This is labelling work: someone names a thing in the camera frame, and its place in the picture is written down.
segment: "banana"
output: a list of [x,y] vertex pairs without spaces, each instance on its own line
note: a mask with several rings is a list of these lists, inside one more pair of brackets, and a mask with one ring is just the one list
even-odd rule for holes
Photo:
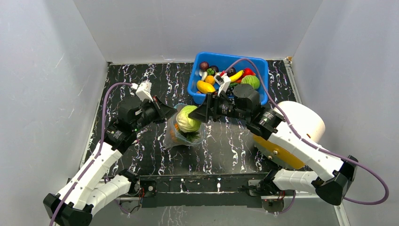
[[237,81],[239,78],[241,78],[243,73],[244,73],[244,70],[241,70],[241,71],[237,72],[235,75],[231,76],[230,77],[231,82]]

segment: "marble tabletop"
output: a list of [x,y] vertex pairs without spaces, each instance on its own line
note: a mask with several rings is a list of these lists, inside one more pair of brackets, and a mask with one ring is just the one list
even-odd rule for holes
[[[296,101],[283,60],[268,61],[269,93],[276,102]],[[152,95],[169,106],[195,104],[187,92],[193,63],[110,65],[103,96],[98,108],[86,159],[100,139],[101,111],[107,89],[116,82],[152,82]],[[118,102],[134,95],[127,86],[115,88],[106,106],[106,125],[117,115]],[[142,129],[139,142],[111,166],[108,176],[115,176],[122,169],[139,175],[200,175],[267,173],[274,164],[255,147],[252,134],[245,129],[245,122],[222,118],[206,124],[206,139],[197,146],[175,146],[165,149],[163,140],[166,124],[150,124]]]

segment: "white wall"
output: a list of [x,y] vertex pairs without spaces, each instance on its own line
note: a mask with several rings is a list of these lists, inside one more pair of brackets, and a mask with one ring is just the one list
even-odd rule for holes
[[202,51],[285,58],[322,0],[74,0],[114,63],[193,61]]
[[78,170],[107,63],[72,0],[0,1],[0,219],[49,224]]
[[[388,183],[387,202],[345,202],[352,226],[398,225],[399,2],[325,0],[294,55],[303,102],[326,123],[322,145],[352,154]],[[358,170],[348,197],[374,201],[383,188]]]

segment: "clear container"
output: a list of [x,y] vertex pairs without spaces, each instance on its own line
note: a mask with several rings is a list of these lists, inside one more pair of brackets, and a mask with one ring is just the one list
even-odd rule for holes
[[176,121],[176,116],[180,112],[181,109],[183,109],[185,104],[178,104],[175,106],[175,109],[177,109],[177,113],[174,114],[168,121],[168,127],[166,129],[166,134],[165,134],[165,139],[163,141],[163,146],[165,148],[170,148],[178,145],[186,145],[186,146],[194,146],[202,143],[202,141],[205,139],[205,126],[203,123],[201,123],[201,126],[198,130],[199,138],[193,140],[192,142],[188,141],[183,135],[177,131],[175,124],[177,123]]

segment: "blue plastic bin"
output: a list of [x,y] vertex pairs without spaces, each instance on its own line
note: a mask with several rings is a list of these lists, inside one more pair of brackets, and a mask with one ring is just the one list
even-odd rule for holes
[[[198,105],[202,104],[205,100],[205,94],[197,93],[197,82],[201,80],[199,76],[200,72],[200,63],[206,61],[209,63],[209,66],[216,65],[220,71],[227,69],[234,61],[243,58],[245,56],[233,56],[233,55],[226,55],[226,54],[219,54],[219,53],[209,53],[209,52],[201,52],[198,53],[195,57],[194,66],[192,67],[192,72],[190,75],[190,80],[188,82],[187,91],[194,99],[194,102]],[[250,59],[260,72],[260,76],[262,77],[266,88],[269,89],[269,67],[267,65],[267,61],[260,59],[260,58],[252,58],[252,57],[245,57]],[[243,70],[245,68],[251,68],[253,72],[256,73],[255,68],[248,62],[248,61],[241,61],[237,63],[234,68],[237,70]],[[219,88],[219,85],[215,83],[214,87],[216,89]],[[257,90],[260,94],[260,101],[261,104],[264,105],[267,103],[267,95],[262,86],[259,87]]]

